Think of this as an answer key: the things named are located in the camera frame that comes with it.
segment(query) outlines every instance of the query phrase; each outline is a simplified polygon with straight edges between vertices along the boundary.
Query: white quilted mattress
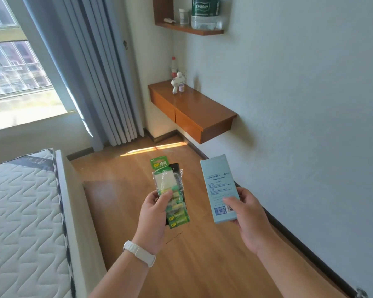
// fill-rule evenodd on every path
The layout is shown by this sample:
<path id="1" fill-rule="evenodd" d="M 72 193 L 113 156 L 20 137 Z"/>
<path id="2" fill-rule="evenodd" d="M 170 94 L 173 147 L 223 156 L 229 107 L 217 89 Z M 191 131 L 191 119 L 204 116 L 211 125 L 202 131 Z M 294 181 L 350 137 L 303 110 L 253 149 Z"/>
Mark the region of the white quilted mattress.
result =
<path id="1" fill-rule="evenodd" d="M 58 191 L 53 150 L 0 164 L 0 297 L 75 295 Z"/>

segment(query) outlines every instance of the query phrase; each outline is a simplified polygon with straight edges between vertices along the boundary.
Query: blue-gray curtain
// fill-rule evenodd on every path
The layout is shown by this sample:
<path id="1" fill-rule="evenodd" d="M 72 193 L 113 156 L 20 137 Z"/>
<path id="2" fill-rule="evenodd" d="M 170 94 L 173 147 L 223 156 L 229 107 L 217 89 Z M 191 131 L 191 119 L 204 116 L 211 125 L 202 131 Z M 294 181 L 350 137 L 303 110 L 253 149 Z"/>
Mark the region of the blue-gray curtain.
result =
<path id="1" fill-rule="evenodd" d="M 111 0 L 23 0 L 95 151 L 144 135 L 130 64 Z"/>

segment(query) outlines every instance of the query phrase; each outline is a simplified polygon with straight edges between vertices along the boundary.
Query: light blue product box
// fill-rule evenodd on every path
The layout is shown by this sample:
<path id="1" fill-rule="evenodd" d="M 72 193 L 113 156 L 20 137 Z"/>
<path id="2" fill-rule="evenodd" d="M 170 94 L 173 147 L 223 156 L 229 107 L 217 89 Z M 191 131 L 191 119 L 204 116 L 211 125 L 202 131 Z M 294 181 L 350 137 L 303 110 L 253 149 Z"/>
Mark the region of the light blue product box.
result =
<path id="1" fill-rule="evenodd" d="M 215 223 L 236 219 L 236 212 L 222 201 L 223 197 L 237 197 L 234 178 L 225 155 L 201 160 L 204 181 L 209 195 Z"/>

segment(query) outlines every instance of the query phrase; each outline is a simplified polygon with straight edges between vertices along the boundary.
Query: cestbon water bottle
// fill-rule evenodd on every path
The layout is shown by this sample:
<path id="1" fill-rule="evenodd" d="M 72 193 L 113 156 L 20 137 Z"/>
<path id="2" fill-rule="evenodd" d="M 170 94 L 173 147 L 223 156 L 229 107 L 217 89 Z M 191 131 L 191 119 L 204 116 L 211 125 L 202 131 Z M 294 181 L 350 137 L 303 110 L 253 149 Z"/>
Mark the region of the cestbon water bottle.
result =
<path id="1" fill-rule="evenodd" d="M 193 29 L 222 29 L 221 0 L 192 0 L 191 26 Z"/>

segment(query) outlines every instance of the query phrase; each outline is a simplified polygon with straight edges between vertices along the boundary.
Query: hand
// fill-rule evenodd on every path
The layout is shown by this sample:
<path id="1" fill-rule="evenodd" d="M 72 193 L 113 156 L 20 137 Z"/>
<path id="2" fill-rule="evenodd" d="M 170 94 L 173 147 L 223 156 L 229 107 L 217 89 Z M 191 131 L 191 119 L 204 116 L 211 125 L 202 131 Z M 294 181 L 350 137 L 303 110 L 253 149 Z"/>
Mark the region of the hand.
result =
<path id="1" fill-rule="evenodd" d="M 224 203 L 236 211 L 240 235 L 246 247 L 257 254 L 268 241 L 277 238 L 259 200 L 246 188 L 237 187 L 240 200 L 236 197 L 225 197 Z"/>
<path id="2" fill-rule="evenodd" d="M 156 191 L 148 194 L 139 213 L 139 221 L 133 243 L 156 255 L 163 247 L 166 225 L 166 206 L 173 192 L 167 191 L 160 197 Z"/>

